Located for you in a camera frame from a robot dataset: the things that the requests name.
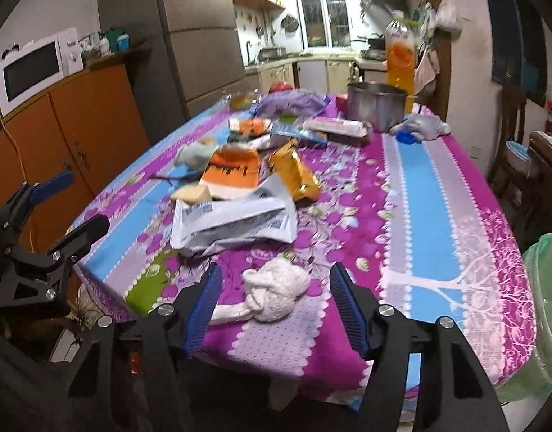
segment purple plastic bag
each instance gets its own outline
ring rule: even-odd
[[[280,118],[282,115],[313,117],[319,115],[330,103],[327,95],[308,93],[300,89],[279,91],[260,97],[254,115]]]

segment chair back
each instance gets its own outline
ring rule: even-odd
[[[520,86],[504,83],[502,85],[502,131],[500,133],[500,145],[506,144],[506,141],[517,141],[522,144],[524,141],[525,121],[526,91]]]

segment stainless steel pot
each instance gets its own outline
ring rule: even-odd
[[[264,47],[258,53],[258,62],[269,62],[270,60],[283,60],[286,58],[286,47]]]
[[[386,133],[404,121],[406,96],[406,91],[382,83],[350,83],[346,118],[369,122]]]

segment blue cup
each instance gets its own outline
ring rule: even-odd
[[[128,34],[122,34],[117,39],[118,50],[127,50],[130,48],[130,36]]]

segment faucet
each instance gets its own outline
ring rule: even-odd
[[[248,65],[252,64],[250,62],[250,49],[251,48],[252,48],[252,42],[251,41],[246,41],[246,55],[248,55]]]

